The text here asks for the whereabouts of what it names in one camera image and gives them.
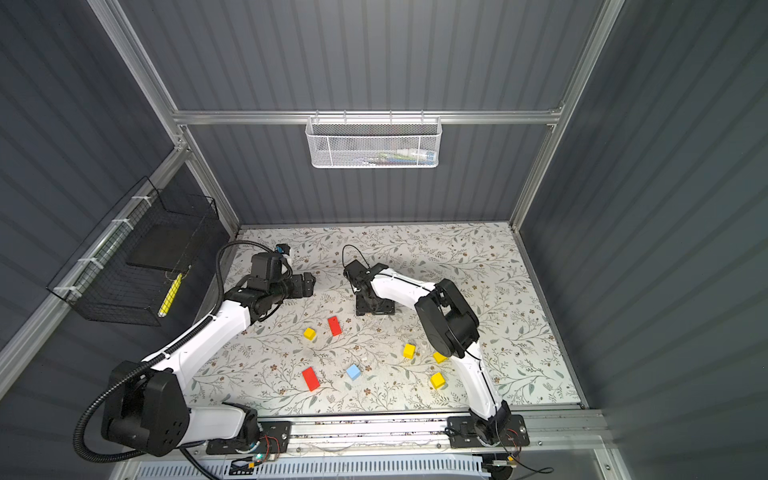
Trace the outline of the pens in white basket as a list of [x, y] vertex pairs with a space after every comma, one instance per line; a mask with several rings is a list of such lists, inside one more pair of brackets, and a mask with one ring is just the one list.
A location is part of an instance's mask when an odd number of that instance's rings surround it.
[[430, 167], [438, 163], [438, 153], [434, 150], [421, 148], [372, 151], [356, 158], [356, 161], [379, 166]]

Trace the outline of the yellow marker pen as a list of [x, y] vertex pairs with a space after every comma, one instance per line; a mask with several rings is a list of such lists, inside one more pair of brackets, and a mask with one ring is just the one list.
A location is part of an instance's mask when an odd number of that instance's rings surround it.
[[168, 291], [167, 291], [167, 293], [166, 293], [166, 295], [165, 295], [165, 297], [164, 297], [164, 299], [163, 299], [163, 301], [162, 301], [162, 303], [161, 303], [161, 305], [160, 305], [160, 307], [158, 309], [157, 316], [159, 318], [165, 318], [168, 315], [168, 313], [169, 313], [169, 311], [170, 311], [170, 309], [171, 309], [171, 307], [172, 307], [172, 305], [174, 303], [176, 295], [177, 295], [177, 293], [178, 293], [178, 291], [180, 289], [180, 286], [181, 286], [181, 283], [183, 281], [183, 278], [184, 278], [184, 275], [182, 273], [179, 273], [176, 276], [176, 278], [173, 280], [173, 282], [171, 283], [171, 285], [170, 285], [170, 287], [169, 287], [169, 289], [168, 289]]

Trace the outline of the light blue cube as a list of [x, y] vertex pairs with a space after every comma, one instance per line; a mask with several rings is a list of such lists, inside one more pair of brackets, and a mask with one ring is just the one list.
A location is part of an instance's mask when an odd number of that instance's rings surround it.
[[356, 380], [356, 379], [358, 379], [360, 377], [361, 370], [359, 369], [359, 367], [357, 365], [350, 365], [346, 369], [346, 373], [347, 373], [348, 377], [351, 380]]

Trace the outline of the black flat pad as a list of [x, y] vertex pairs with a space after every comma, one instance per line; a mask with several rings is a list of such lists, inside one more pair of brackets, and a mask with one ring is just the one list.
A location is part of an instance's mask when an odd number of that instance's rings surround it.
[[155, 225], [129, 253], [126, 264], [164, 272], [183, 272], [192, 264], [197, 250], [192, 228]]

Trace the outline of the red block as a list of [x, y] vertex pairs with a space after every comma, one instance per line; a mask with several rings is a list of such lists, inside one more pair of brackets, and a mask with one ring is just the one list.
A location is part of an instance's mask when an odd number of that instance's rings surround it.
[[320, 387], [320, 380], [313, 367], [307, 367], [304, 369], [302, 371], [302, 377], [310, 392], [313, 392]]
[[329, 325], [331, 334], [334, 337], [339, 336], [342, 333], [341, 324], [339, 323], [338, 318], [336, 316], [330, 317], [328, 319], [328, 325]]

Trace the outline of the white perforated vent panel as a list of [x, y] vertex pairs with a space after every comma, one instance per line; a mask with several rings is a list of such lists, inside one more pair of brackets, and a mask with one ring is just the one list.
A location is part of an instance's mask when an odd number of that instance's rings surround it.
[[257, 465], [243, 460], [203, 460], [219, 479], [488, 479], [482, 459], [429, 454], [282, 458]]

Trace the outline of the aluminium mounting rail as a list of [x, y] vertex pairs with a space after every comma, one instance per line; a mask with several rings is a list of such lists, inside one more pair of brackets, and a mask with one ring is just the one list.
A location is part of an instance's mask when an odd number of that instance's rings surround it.
[[[530, 444], [524, 453], [558, 450], [597, 450], [615, 446], [598, 410], [523, 409]], [[454, 449], [444, 429], [458, 410], [294, 416], [287, 450], [280, 456], [395, 455], [420, 453], [502, 453], [500, 447]]]

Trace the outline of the small yellow cube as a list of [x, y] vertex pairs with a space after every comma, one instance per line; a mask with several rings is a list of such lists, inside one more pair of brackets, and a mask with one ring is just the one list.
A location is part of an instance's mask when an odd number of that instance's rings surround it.
[[416, 354], [416, 346], [413, 344], [406, 344], [403, 349], [403, 357], [405, 359], [411, 360], [415, 357]]
[[316, 338], [316, 335], [317, 335], [317, 332], [316, 332], [316, 331], [315, 331], [313, 328], [311, 328], [311, 327], [308, 327], [308, 328], [306, 328], [306, 329], [304, 330], [304, 332], [303, 332], [303, 336], [304, 336], [304, 337], [305, 337], [305, 338], [306, 338], [308, 341], [314, 341], [314, 340], [315, 340], [315, 338]]

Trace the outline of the yellow cube lower right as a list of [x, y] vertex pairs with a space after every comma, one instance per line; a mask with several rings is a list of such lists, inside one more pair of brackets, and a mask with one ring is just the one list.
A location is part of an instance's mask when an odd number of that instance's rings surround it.
[[446, 385], [446, 379], [440, 372], [432, 374], [429, 382], [431, 387], [435, 390], [439, 390]]

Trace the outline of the small yellow cube left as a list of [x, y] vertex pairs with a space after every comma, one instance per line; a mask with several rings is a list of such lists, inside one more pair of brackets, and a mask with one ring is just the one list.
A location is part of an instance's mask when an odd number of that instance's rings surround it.
[[304, 332], [303, 332], [303, 336], [304, 336], [304, 337], [305, 337], [305, 338], [306, 338], [308, 341], [314, 341], [314, 340], [315, 340], [315, 338], [316, 338], [316, 335], [317, 335], [317, 332], [316, 332], [316, 331], [315, 331], [313, 328], [311, 328], [311, 327], [308, 327], [308, 328], [306, 328], [306, 329], [304, 330]]

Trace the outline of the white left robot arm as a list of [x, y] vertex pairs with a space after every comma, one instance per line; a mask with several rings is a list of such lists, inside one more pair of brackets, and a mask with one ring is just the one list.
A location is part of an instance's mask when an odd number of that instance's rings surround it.
[[247, 450], [261, 442], [256, 410], [225, 402], [213, 407], [191, 407], [184, 397], [198, 370], [237, 334], [276, 312], [289, 299], [311, 297], [315, 277], [294, 274], [255, 288], [242, 278], [227, 290], [217, 312], [187, 330], [189, 339], [174, 341], [146, 357], [150, 367], [133, 378], [136, 362], [125, 361], [111, 374], [116, 385], [105, 399], [101, 435], [141, 454], [163, 456], [180, 446], [222, 440]]

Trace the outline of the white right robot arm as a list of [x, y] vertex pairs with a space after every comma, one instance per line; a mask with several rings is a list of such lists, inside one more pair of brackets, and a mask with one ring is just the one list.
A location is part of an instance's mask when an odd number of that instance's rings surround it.
[[516, 448], [530, 444], [527, 433], [512, 426], [511, 408], [483, 358], [479, 319], [452, 281], [419, 281], [382, 263], [366, 267], [357, 260], [344, 267], [344, 277], [355, 294], [358, 315], [389, 314], [397, 305], [416, 313], [431, 346], [458, 373], [480, 443]]

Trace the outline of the small yellow cube middle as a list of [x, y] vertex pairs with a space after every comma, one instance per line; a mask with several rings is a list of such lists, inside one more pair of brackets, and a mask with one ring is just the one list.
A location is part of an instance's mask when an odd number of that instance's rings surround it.
[[403, 349], [403, 357], [405, 359], [411, 360], [415, 357], [416, 354], [416, 346], [413, 344], [406, 344]]

